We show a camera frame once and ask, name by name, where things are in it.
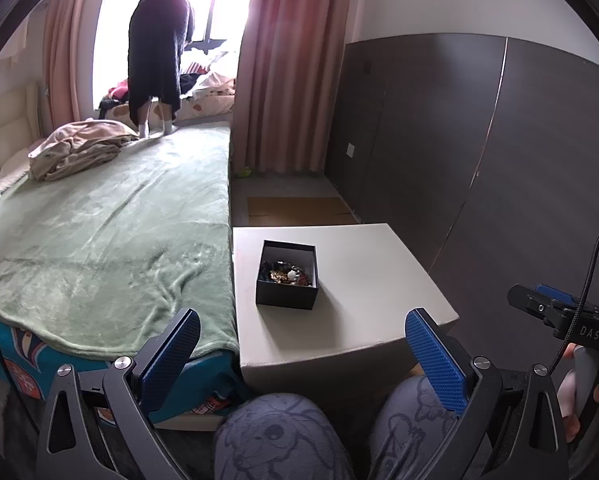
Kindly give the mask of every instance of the beige blanket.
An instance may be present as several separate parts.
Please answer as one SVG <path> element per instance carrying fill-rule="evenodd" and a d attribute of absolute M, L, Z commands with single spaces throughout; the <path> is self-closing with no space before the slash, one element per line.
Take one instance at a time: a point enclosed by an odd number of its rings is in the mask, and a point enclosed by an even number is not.
<path fill-rule="evenodd" d="M 59 180 L 113 160 L 138 134 L 117 121 L 81 121 L 55 130 L 28 155 L 29 177 Z"/>

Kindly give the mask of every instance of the bed headboard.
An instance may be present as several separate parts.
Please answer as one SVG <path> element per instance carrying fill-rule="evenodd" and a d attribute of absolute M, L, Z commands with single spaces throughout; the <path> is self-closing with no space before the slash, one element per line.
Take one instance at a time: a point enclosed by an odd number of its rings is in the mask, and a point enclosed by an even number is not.
<path fill-rule="evenodd" d="M 0 96 L 0 168 L 40 138 L 37 111 L 35 82 Z"/>

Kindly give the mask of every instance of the black long dress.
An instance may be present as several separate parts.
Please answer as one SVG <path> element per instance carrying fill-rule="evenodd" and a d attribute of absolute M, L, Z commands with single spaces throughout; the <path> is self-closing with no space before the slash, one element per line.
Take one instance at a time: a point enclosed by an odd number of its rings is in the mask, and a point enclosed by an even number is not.
<path fill-rule="evenodd" d="M 157 97 L 180 109 L 180 59 L 193 37 L 195 19 L 189 0 L 142 0 L 129 27 L 129 111 L 138 124 L 138 110 Z"/>

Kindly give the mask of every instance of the cardboard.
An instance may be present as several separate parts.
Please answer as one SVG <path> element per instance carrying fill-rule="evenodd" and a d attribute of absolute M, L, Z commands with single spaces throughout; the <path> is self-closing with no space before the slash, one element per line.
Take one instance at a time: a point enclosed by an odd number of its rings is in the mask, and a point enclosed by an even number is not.
<path fill-rule="evenodd" d="M 251 227 L 358 223 L 348 206 L 337 196 L 250 196 L 247 200 Z"/>

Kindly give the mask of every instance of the pillow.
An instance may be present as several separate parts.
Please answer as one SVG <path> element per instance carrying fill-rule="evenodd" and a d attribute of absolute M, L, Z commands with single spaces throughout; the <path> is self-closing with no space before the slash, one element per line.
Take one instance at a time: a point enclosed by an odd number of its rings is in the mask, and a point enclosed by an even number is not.
<path fill-rule="evenodd" d="M 36 140 L 28 148 L 19 150 L 0 169 L 0 193 L 4 193 L 28 173 L 28 154 L 44 142 L 44 139 Z"/>

